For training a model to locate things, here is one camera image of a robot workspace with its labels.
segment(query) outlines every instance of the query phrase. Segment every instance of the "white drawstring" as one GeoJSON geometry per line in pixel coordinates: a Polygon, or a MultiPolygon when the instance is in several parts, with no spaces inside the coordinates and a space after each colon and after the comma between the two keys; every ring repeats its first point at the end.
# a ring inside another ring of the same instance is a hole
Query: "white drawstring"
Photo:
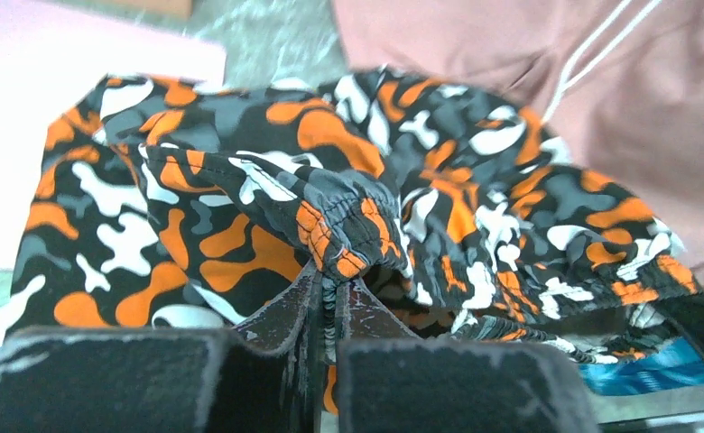
{"type": "Polygon", "coordinates": [[[631,4],[633,0],[623,0],[618,4],[618,6],[613,10],[613,12],[607,17],[607,19],[600,24],[597,29],[591,33],[588,38],[586,38],[585,41],[583,41],[578,48],[572,52],[570,55],[570,58],[565,62],[564,67],[562,68],[562,72],[560,74],[560,79],[557,82],[557,88],[554,90],[554,96],[551,97],[551,102],[549,103],[549,106],[546,107],[546,111],[543,113],[543,122],[548,123],[551,117],[554,115],[554,111],[557,109],[557,106],[559,106],[562,98],[565,95],[565,92],[573,87],[577,82],[579,82],[583,77],[586,76],[594,67],[597,66],[597,64],[602,61],[605,57],[607,57],[607,54],[612,51],[618,43],[620,43],[623,39],[625,39],[626,36],[630,32],[632,32],[639,23],[647,17],[647,15],[650,14],[650,12],[653,11],[653,9],[661,3],[662,0],[651,0],[639,13],[629,22],[626,27],[624,27],[623,30],[620,31],[620,33],[617,34],[615,38],[613,38],[610,43],[607,44],[607,46],[597,54],[597,56],[594,57],[584,68],[581,72],[576,74],[575,77],[570,77],[570,74],[572,74],[572,71],[575,69],[575,64],[578,62],[580,59],[580,56],[583,55],[584,52],[590,47],[596,40],[597,38],[609,27],[612,23],[615,22],[617,17],[628,7],[628,5],[631,4]]]}

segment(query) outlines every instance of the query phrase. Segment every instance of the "clothing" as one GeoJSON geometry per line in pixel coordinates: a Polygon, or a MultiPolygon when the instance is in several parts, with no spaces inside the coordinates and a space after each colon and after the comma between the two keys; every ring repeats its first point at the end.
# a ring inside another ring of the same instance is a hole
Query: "clothing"
{"type": "Polygon", "coordinates": [[[389,69],[287,86],[107,77],[54,122],[6,334],[224,327],[312,260],[331,317],[338,284],[364,274],[400,291],[414,328],[425,311],[455,338],[614,363],[676,336],[653,301],[704,293],[669,228],[568,164],[529,107],[389,69]],[[598,309],[625,309],[598,343],[535,328],[598,309]]]}
{"type": "Polygon", "coordinates": [[[704,385],[704,362],[680,338],[655,355],[633,363],[583,364],[586,385],[599,395],[639,395],[704,385]]]}
{"type": "MultiPolygon", "coordinates": [[[[634,0],[588,46],[549,124],[573,160],[642,197],[685,240],[704,283],[704,0],[634,0]]],[[[483,88],[544,113],[577,48],[621,2],[335,0],[352,69],[382,63],[483,88]]]]}

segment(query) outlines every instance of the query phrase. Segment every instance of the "blue fabric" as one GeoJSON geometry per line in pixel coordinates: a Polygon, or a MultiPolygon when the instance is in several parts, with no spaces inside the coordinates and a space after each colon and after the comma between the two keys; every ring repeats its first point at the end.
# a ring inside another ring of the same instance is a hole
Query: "blue fabric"
{"type": "Polygon", "coordinates": [[[638,395],[704,384],[704,362],[680,338],[660,353],[628,364],[582,364],[586,385],[599,395],[638,395]]]}

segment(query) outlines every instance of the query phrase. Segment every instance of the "pink cloth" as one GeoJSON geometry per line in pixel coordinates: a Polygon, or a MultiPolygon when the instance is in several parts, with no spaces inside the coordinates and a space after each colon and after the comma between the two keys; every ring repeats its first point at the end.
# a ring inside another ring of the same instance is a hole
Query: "pink cloth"
{"type": "Polygon", "coordinates": [[[222,84],[225,59],[217,44],[47,2],[0,0],[0,269],[14,267],[54,119],[108,72],[222,84]]]}
{"type": "MultiPolygon", "coordinates": [[[[335,0],[352,69],[388,63],[490,88],[543,113],[562,66],[618,2],[335,0]]],[[[578,73],[647,4],[638,0],[578,73]]],[[[684,241],[704,282],[704,0],[660,3],[550,120],[576,163],[647,201],[684,241]]]]}

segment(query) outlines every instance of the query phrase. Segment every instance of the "pink surface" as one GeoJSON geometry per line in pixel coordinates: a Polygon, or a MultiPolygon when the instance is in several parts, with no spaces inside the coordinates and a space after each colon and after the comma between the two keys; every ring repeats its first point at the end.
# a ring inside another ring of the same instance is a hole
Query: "pink surface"
{"type": "Polygon", "coordinates": [[[31,0],[0,0],[0,269],[11,269],[46,130],[108,72],[221,84],[222,47],[31,0]]]}

